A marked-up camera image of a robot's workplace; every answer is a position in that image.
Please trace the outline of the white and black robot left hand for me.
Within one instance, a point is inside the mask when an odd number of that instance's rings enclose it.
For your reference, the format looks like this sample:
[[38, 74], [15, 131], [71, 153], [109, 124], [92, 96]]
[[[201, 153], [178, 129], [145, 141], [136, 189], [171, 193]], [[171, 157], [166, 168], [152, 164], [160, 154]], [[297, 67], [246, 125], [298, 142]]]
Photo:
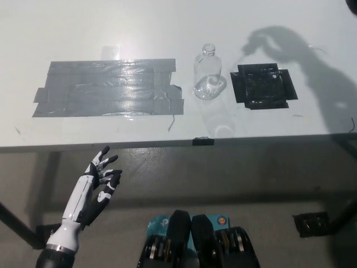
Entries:
[[122, 174], [121, 170], [106, 168], [118, 159], [118, 155], [105, 158], [109, 150], [106, 146], [99, 151], [79, 177], [62, 215], [63, 222], [74, 222], [83, 229], [108, 205]]

